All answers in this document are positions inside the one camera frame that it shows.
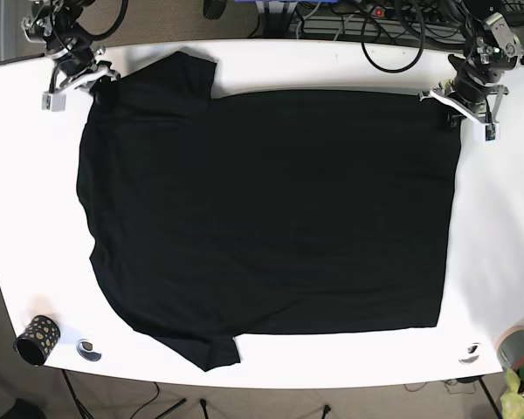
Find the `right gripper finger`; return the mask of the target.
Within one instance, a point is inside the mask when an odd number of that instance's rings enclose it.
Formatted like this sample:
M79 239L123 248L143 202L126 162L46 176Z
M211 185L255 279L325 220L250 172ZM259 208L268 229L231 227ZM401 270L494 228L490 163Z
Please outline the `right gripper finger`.
M120 97L118 80L99 79L91 88L95 104L115 104Z

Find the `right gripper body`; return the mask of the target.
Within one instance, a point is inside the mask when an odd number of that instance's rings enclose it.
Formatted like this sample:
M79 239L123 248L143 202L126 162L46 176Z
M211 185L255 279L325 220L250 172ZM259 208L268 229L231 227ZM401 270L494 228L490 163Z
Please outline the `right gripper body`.
M102 80L115 81L120 79L120 73L112 69L110 61L98 60L106 52L104 45L95 51L91 50L88 63L82 62L69 49L46 54L54 63L49 86L42 94L41 108L50 112L62 112L66 109L66 96L69 92L80 89L93 95L93 87Z

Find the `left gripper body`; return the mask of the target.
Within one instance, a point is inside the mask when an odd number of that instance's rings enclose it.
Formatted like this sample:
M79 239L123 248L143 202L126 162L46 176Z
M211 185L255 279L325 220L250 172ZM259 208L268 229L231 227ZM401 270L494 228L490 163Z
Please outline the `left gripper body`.
M419 101L435 100L450 106L462 114L464 120L475 124L485 141L498 140L500 123L496 116L503 98L508 95L508 89L491 82L486 72L481 73L472 64L471 53L465 58L449 54L448 60L456 71L455 77L421 92Z

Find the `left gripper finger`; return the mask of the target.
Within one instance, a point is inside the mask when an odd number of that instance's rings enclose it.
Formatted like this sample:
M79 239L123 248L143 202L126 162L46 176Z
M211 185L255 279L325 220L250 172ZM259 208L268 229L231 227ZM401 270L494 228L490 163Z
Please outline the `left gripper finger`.
M465 117L456 109L440 103L438 105L438 126L445 132L456 132L460 129Z

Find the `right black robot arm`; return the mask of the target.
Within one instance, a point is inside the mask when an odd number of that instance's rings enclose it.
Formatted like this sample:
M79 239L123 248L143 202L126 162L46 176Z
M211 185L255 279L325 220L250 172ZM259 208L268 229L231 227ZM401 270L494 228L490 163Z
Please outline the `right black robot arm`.
M69 92L81 90L92 96L98 83L117 81L120 74L112 63L100 59L104 46L93 49L119 29L128 10L123 1L113 24L100 34L92 34L78 23L91 1L33 1L31 13L21 21L26 39L45 46L45 56L53 62L48 89L43 93L42 108L50 112L66 109Z

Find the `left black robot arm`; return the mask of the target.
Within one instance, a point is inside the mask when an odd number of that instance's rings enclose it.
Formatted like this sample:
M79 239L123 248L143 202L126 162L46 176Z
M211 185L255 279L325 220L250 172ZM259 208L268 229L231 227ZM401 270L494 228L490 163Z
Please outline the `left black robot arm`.
M511 71L521 64L524 48L517 35L512 32L502 13L501 1L442 1L439 5L445 19L458 25L464 38L459 44L445 43L426 34L428 26L423 8L418 1L411 1L410 8L415 11L419 24L406 17L410 9L402 1L393 3L397 22L411 36L418 40L416 57L406 66L397 69L378 65L369 55L365 43L362 52L368 62L378 71L388 74L407 72L414 67L424 53L427 45L441 50L461 51L464 56L448 55L448 60L456 74L452 79L441 82L429 91L421 92L420 100L436 100L450 109L446 112L447 124L451 127L458 120L468 119L481 128L486 141L500 137L500 123L496 120L503 97L508 95L507 87L500 83L504 72Z

